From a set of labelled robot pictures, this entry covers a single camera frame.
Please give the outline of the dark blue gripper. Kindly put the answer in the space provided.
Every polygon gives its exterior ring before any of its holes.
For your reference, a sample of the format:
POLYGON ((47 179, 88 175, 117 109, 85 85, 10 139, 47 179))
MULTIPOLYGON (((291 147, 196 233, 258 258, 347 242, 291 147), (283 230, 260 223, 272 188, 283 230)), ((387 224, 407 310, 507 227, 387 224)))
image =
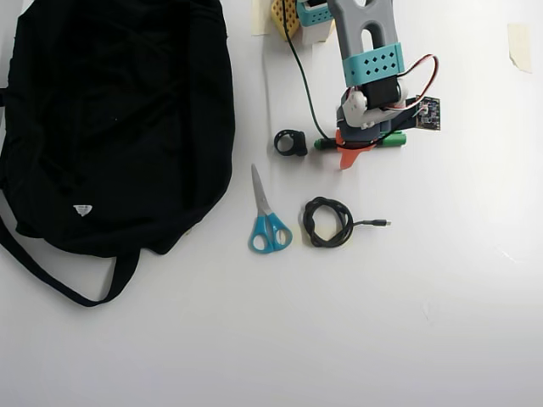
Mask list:
POLYGON ((364 114, 353 114, 356 124, 348 124, 342 107, 336 111, 336 122, 338 129, 335 132, 337 150, 341 153, 340 169, 347 170, 353 166, 358 156, 366 151, 375 148, 371 144, 373 138, 380 135, 380 131, 391 129, 390 121, 393 119, 393 112, 382 109, 367 110, 364 114))

